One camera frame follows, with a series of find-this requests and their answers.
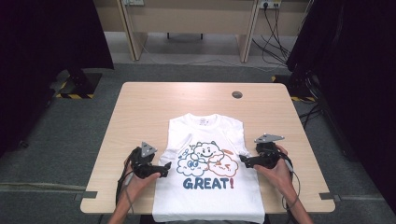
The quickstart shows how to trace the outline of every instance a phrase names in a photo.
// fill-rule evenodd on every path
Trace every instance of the cartoon print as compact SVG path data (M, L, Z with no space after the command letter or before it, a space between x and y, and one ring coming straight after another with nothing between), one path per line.
M207 169L206 163L191 160L189 157L179 160L177 165L177 172L186 176L201 176Z
M215 155L224 155L224 153L219 149L218 145L216 145L216 142L198 142L197 145L194 146L191 158L195 161L208 162L209 158Z
M236 175L238 167L238 162L226 154L223 157L216 155L209 158L208 168L216 175L233 177Z
M216 142L198 142L186 148L178 157L177 172L185 176L201 176L205 171L211 171L219 176L233 177L239 166L230 155L230 150L220 150Z

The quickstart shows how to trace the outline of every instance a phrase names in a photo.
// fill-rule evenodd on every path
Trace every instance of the yellow black tape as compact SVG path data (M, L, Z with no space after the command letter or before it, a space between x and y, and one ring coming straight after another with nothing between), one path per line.
M56 95L57 98L65 98L65 99L92 99L93 94L75 94L75 93L58 93Z

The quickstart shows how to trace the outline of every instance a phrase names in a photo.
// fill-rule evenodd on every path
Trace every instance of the hand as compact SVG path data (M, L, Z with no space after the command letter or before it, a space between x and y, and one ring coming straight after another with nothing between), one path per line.
M276 147L280 150L280 152L288 155L288 151L285 148L279 145L276 145ZM254 165L254 169L267 177L270 183L276 187L285 197L286 203L290 205L290 211L298 223L314 223L312 218L308 215L308 213L306 213L305 208L294 189L294 186L291 182L290 170L284 159L279 159L273 169L267 169L260 165Z
M288 151L282 146L276 145L280 152L288 155ZM276 166L273 169L268 169L260 165L254 165L260 174L267 177L270 183L276 187L282 195L285 195L286 191L294 190L291 183L290 170L285 163L284 159L279 159Z
M127 170L125 174L129 174L132 172L132 167L129 164L128 159L124 162L124 165L128 162ZM126 215L128 214L129 209L131 208L132 203L139 197L141 192L154 180L161 176L160 173L154 173L144 179L139 178L137 175L133 175L132 179L125 186L125 181L128 181L128 177L124 180L124 187L119 195L119 202L117 203L116 209L113 212L109 224L115 223L123 223Z

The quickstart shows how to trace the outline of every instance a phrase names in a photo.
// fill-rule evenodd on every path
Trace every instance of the white t-shirt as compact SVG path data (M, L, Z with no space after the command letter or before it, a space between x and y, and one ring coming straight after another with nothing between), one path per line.
M250 156L241 121L218 114L171 119L159 165L171 161L172 166L167 177L157 180L154 219L263 223L257 173L246 168L240 154Z

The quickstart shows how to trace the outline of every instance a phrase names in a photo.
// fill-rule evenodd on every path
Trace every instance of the human hand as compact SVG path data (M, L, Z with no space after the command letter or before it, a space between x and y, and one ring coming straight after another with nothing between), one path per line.
M116 209L113 212L108 224L121 224L123 223L126 215L128 214L129 209L132 204L139 197L141 192L154 180L161 176L160 173L154 173L144 179L139 178L137 175L133 175L132 166L130 161L127 159L124 162L124 165L127 165L125 174L131 174L132 178L128 176L125 177L124 182L122 183L123 189L120 192L119 200L116 206Z
M288 155L288 151L282 146L276 145L280 152ZM268 169L260 165L254 165L254 169L260 174L267 177L270 183L279 190L282 195L285 195L286 191L293 190L294 187L291 183L290 170L285 163L284 159L279 159L276 166L273 169Z

